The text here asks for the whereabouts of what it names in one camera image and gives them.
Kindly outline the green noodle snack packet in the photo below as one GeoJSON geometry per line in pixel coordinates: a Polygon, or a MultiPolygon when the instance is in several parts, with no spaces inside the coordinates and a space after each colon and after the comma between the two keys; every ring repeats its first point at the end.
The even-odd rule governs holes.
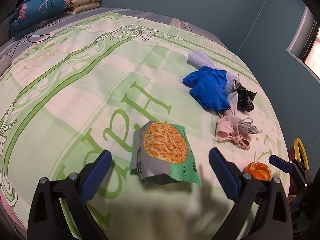
{"type": "Polygon", "coordinates": [[[133,133],[130,170],[141,180],[202,186],[185,128],[149,121],[133,133]]]}

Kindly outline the yellow rimmed trash bin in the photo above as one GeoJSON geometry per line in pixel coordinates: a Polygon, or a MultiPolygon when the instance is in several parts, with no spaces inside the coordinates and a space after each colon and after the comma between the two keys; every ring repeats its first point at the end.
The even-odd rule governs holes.
{"type": "Polygon", "coordinates": [[[289,159],[292,160],[294,158],[298,159],[308,170],[309,162],[306,154],[305,147],[300,138],[296,138],[293,141],[293,146],[288,150],[289,159]]]}

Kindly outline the orange peel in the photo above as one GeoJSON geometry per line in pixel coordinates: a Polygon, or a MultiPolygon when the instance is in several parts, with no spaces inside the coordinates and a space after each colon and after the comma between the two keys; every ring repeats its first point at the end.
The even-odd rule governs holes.
{"type": "Polygon", "coordinates": [[[271,179],[270,168],[266,164],[260,162],[249,163],[242,172],[251,174],[252,177],[257,180],[270,181],[271,179]]]}

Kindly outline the pink beige cloth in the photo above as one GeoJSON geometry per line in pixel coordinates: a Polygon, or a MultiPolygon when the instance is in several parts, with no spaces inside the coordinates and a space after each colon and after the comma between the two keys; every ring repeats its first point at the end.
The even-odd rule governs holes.
{"type": "Polygon", "coordinates": [[[238,148],[249,150],[253,135],[259,130],[253,125],[253,119],[249,116],[244,119],[238,116],[238,93],[227,95],[230,108],[217,112],[219,120],[216,124],[215,136],[219,142],[230,141],[238,148]]]}

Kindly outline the black plastic bag rear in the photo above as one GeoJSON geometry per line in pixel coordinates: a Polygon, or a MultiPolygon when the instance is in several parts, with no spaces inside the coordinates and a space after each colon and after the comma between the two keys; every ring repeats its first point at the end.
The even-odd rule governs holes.
{"type": "Polygon", "coordinates": [[[240,82],[234,80],[233,91],[238,94],[238,110],[251,112],[254,109],[253,100],[256,92],[247,90],[240,82]]]}

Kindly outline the blue plastic bag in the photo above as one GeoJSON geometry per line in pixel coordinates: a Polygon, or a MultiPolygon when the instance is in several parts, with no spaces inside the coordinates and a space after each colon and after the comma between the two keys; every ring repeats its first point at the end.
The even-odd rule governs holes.
{"type": "Polygon", "coordinates": [[[207,66],[191,72],[182,83],[189,87],[189,94],[208,111],[222,111],[230,108],[227,99],[227,72],[207,66]]]}

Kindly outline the green patterned bed quilt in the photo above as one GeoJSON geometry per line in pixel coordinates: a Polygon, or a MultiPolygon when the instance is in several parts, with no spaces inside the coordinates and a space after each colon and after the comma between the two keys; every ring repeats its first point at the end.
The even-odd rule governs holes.
{"type": "Polygon", "coordinates": [[[243,169],[287,148],[272,105],[245,63],[194,29],[129,10],[100,8],[67,16],[27,39],[8,42],[1,76],[1,201],[19,229],[28,223],[41,177],[66,178],[107,149],[114,165],[88,202],[110,239],[210,239],[233,206],[208,163],[217,147],[243,169]],[[258,134],[243,150],[215,137],[205,111],[182,80],[206,53],[217,68],[256,93],[250,113],[258,134]],[[132,136],[148,121],[185,127],[202,186],[157,185],[130,171],[132,136]]]}

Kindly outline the grey bed headboard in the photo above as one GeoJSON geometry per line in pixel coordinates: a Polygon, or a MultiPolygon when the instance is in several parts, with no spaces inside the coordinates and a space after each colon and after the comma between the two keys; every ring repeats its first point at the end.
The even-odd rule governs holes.
{"type": "Polygon", "coordinates": [[[2,46],[11,39],[9,25],[12,15],[13,14],[9,15],[0,26],[0,46],[2,46]]]}

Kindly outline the blue floral folded blanket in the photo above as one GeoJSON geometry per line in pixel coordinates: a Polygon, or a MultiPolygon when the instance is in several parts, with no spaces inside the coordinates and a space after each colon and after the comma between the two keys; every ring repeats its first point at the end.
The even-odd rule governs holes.
{"type": "Polygon", "coordinates": [[[9,21],[12,41],[60,18],[70,3],[71,0],[24,0],[9,21]]]}

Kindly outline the beige floral pillow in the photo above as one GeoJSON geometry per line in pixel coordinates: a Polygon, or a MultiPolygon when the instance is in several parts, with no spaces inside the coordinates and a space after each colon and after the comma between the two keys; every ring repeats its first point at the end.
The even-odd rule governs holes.
{"type": "Polygon", "coordinates": [[[65,15],[74,15],[83,11],[100,7],[101,0],[70,0],[65,15]]]}

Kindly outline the window frame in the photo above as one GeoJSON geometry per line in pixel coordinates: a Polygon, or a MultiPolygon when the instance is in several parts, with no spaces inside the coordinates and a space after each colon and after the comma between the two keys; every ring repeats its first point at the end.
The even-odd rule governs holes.
{"type": "Polygon", "coordinates": [[[309,74],[319,83],[319,76],[307,65],[304,60],[311,51],[313,38],[318,31],[317,22],[307,6],[304,7],[302,18],[286,52],[292,56],[309,74]]]}

